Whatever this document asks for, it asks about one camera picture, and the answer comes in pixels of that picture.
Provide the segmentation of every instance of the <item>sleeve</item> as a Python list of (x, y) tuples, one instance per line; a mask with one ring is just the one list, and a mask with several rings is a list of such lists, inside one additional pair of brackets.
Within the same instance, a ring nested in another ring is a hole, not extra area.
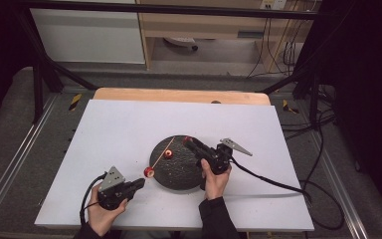
[(204, 200), (200, 203), (203, 221), (203, 239), (239, 239), (237, 229), (229, 216), (223, 197)]
[(101, 239), (90, 227), (89, 223), (82, 225), (80, 231), (74, 236), (74, 239)]

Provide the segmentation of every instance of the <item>human hand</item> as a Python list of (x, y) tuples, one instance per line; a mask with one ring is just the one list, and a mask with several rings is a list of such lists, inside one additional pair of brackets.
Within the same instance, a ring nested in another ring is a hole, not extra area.
[(89, 201), (88, 214), (90, 227), (98, 236), (102, 237), (110, 229), (114, 219), (125, 211), (128, 199), (125, 198), (116, 209), (112, 211), (106, 210), (98, 204), (97, 194), (99, 187), (100, 184), (94, 186), (92, 189), (92, 197)]
[(212, 200), (223, 196), (226, 184), (229, 180), (232, 167), (229, 165), (228, 169), (222, 174), (216, 175), (210, 168), (210, 164), (206, 159), (201, 159), (201, 167), (203, 168), (203, 177), (206, 178), (206, 195), (208, 200)]

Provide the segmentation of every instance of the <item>metal frame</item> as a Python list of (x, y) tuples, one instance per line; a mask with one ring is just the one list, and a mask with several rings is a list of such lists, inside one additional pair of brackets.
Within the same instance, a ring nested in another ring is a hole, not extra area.
[(12, 182), (14, 181), (18, 171), (23, 165), (24, 160), (26, 159), (30, 149), (32, 148), (37, 136), (41, 132), (43, 126), (45, 125), (51, 111), (53, 109), (54, 103), (58, 98), (58, 94), (52, 94), (46, 102), (45, 110), (38, 122), (31, 126), (29, 132), (9, 163), (7, 169), (0, 179), (0, 204), (3, 201), (6, 193), (8, 192)]
[[(198, 6), (173, 6), (173, 5), (149, 5), (149, 4), (122, 4), (122, 3), (96, 3), (96, 2), (72, 2), (72, 1), (41, 1), (41, 0), (18, 0), (9, 3), (14, 15), (18, 19), (20, 27), (27, 34), (31, 45), (34, 48), (39, 61), (35, 67), (40, 68), (35, 75), (37, 86), (39, 81), (45, 80), (52, 92), (60, 92), (63, 84), (59, 79), (61, 73), (71, 80), (79, 83), (89, 90), (98, 89), (81, 77), (70, 72), (58, 63), (54, 62), (46, 53), (42, 45), (40, 36), (33, 26), (26, 20), (26, 10), (30, 8), (77, 10), (77, 11), (101, 11), (101, 12), (134, 12), (134, 13), (159, 13), (159, 14), (186, 14), (186, 15), (206, 15), (206, 16), (230, 16), (230, 17), (250, 17), (250, 18), (276, 18), (276, 19), (301, 19), (301, 20), (324, 20), (335, 19), (338, 16), (331, 13), (317, 12), (292, 12), (292, 11), (272, 11), (263, 9), (239, 9), (239, 8), (218, 8), (218, 7), (198, 7)], [(41, 99), (42, 89), (35, 88), (35, 121), (43, 112), (43, 102)]]

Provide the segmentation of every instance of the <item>floor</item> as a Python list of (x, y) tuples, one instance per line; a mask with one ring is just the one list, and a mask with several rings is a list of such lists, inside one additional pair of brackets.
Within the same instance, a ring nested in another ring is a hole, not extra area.
[[(150, 70), (143, 70), (142, 66), (122, 69), (119, 66), (109, 66), (106, 71), (101, 66), (92, 71), (77, 70), (88, 81), (105, 87), (243, 92), (261, 90), (286, 76), (275, 74), (248, 78), (252, 69), (255, 69), (252, 75), (265, 73), (263, 65), (257, 64), (258, 54), (252, 42), (198, 40), (197, 43), (199, 50), (193, 52), (158, 39)], [(283, 63), (278, 64), (283, 69), (287, 68)], [(0, 195), (0, 238), (70, 238), (75, 233), (73, 230), (49, 230), (34, 226), (41, 201), (46, 197), (65, 150), (70, 145), (70, 138), (75, 134), (74, 129), (87, 101), (93, 96), (93, 92), (80, 89), (67, 79), (64, 82), (67, 85), (64, 93), (46, 94), (49, 99), (55, 99), (55, 105), (40, 134), (34, 138), (34, 145), (26, 151), (23, 164), (14, 171), (10, 186)], [(271, 95), (272, 104), (277, 107), (283, 124), (305, 122), (302, 112), (307, 103), (292, 99), (290, 92), (293, 86), (289, 84)], [(83, 97), (76, 110), (70, 112), (68, 107), (77, 92), (83, 93)], [(284, 100), (288, 101), (291, 109), (299, 110), (300, 114), (284, 111)], [(13, 163), (14, 155), (20, 154), (19, 146), (32, 128), (33, 102), (31, 72), (22, 71), (14, 78), (14, 84), (0, 110), (0, 178), (6, 173), (8, 165)], [(368, 237), (354, 236), (347, 223), (339, 230), (326, 230), (316, 225), (315, 231), (309, 232), (308, 237), (382, 238), (382, 199), (379, 193), (368, 175), (355, 170), (354, 161), (338, 125), (326, 125), (323, 133), (323, 157), (331, 158)], [(307, 176), (318, 155), (318, 147), (315, 145), (317, 136), (317, 132), (308, 132), (287, 141), (298, 178)], [(331, 193), (333, 187), (326, 176), (326, 170), (326, 164), (321, 163), (313, 180)], [(310, 193), (317, 198), (310, 208), (312, 216), (324, 224), (336, 225), (340, 217), (333, 202), (326, 199), (321, 191), (311, 188)], [(250, 236), (253, 239), (304, 238), (301, 233), (277, 232), (251, 233)]]

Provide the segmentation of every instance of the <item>gray carpet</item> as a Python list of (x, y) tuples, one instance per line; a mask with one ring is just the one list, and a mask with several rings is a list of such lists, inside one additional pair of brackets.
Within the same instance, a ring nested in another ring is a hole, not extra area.
[[(162, 88), (187, 90), (219, 90), (252, 92), (271, 85), (278, 79), (255, 78), (245, 80), (242, 77), (225, 76), (169, 76), (152, 74), (87, 74), (87, 80), (105, 87), (124, 88)], [(67, 85), (75, 87), (70, 81)], [(287, 86), (281, 93), (291, 91)], [(33, 119), (32, 77), (29, 72), (20, 72), (14, 79), (13, 87), (0, 110), (0, 175), (27, 134)], [(0, 232), (73, 235), (73, 230), (50, 230), (34, 225), (40, 210), (39, 202), (46, 197), (52, 181), (64, 158), (64, 150), (69, 147), (69, 138), (84, 112), (88, 99), (93, 92), (83, 94), (73, 112), (68, 107), (75, 93), (60, 94), (55, 107), (37, 138), (21, 170), (0, 206)], [(289, 104), (296, 107), (291, 100)], [(281, 123), (302, 123), (299, 114), (284, 112), (282, 99), (273, 97), (272, 104), (277, 107)], [(326, 148), (330, 153), (344, 184), (350, 194), (357, 212), (364, 223), (370, 238), (382, 238), (382, 199), (368, 175), (354, 170), (351, 155), (342, 138), (339, 127), (333, 124), (323, 129)], [(306, 133), (287, 141), (289, 152), (299, 178), (305, 178), (317, 156), (312, 137)], [(321, 166), (312, 180), (331, 192)], [(327, 225), (335, 225), (339, 215), (336, 207), (323, 193), (308, 189), (313, 203), (311, 215)], [(267, 233), (252, 233), (251, 238), (272, 238)], [(301, 238), (299, 233), (275, 233), (273, 238)], [(308, 233), (309, 238), (351, 238), (347, 226), (336, 231), (322, 229), (315, 225), (315, 231)]]

